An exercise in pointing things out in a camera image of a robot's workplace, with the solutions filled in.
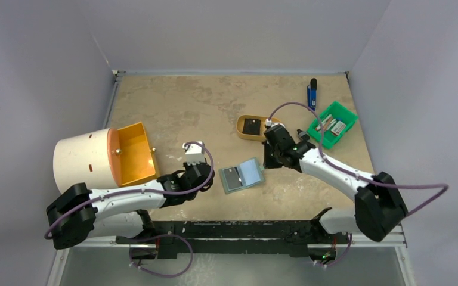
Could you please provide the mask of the black credit card stack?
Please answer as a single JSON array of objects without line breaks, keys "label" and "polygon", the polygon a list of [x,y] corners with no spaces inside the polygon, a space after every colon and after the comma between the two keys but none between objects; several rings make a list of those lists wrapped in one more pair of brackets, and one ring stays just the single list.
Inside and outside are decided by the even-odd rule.
[{"label": "black credit card stack", "polygon": [[261,120],[255,118],[245,118],[243,122],[242,134],[260,136],[261,135]]}]

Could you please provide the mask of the single black credit card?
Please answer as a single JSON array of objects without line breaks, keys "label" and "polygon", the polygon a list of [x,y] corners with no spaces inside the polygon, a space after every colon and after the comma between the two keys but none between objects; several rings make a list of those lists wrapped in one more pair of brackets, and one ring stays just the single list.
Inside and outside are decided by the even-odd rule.
[{"label": "single black credit card", "polygon": [[230,167],[224,169],[225,180],[227,183],[227,189],[229,191],[239,189],[243,186],[242,179],[239,174],[239,170],[236,167]]}]

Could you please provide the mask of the grey-green card holder wallet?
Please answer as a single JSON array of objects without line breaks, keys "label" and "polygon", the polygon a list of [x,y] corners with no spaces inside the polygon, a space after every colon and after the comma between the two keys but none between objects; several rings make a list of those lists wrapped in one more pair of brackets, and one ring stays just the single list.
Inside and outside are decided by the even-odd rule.
[{"label": "grey-green card holder wallet", "polygon": [[224,189],[225,194],[231,194],[237,191],[242,191],[244,189],[251,188],[255,185],[259,185],[261,183],[265,182],[264,175],[263,175],[263,170],[264,168],[261,166],[259,163],[258,159],[256,157],[251,158],[249,160],[246,160],[238,165],[231,166],[231,167],[236,167],[239,170],[240,177],[242,179],[242,184],[243,186],[239,189],[235,189],[232,191],[229,191],[227,189],[227,183],[225,180],[225,175],[224,175],[224,169],[230,168],[230,167],[225,167],[222,169],[219,169],[219,176],[221,178],[222,182],[222,187]]}]

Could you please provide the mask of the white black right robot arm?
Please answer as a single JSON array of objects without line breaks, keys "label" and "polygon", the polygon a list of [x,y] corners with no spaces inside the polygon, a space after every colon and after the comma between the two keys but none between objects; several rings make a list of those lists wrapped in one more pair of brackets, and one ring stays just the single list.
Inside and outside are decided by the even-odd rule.
[{"label": "white black right robot arm", "polygon": [[264,131],[264,167],[286,167],[315,177],[346,195],[352,209],[326,208],[312,219],[311,235],[324,243],[334,234],[359,232],[368,239],[382,241],[408,213],[392,176],[381,172],[368,182],[363,173],[327,155],[314,144],[295,142],[283,125]]}]

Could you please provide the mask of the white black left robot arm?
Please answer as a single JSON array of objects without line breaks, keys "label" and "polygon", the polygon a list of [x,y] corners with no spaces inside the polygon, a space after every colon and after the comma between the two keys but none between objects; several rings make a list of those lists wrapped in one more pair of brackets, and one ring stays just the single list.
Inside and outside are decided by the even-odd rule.
[{"label": "white black left robot arm", "polygon": [[143,214],[146,210],[178,206],[207,191],[215,172],[207,163],[189,166],[163,175],[150,182],[116,189],[90,189],[76,183],[65,190],[46,209],[49,228],[45,239],[55,249],[74,247],[88,238],[121,235],[131,226],[131,237],[140,244],[148,243],[154,228],[141,216],[131,220],[127,214]]}]

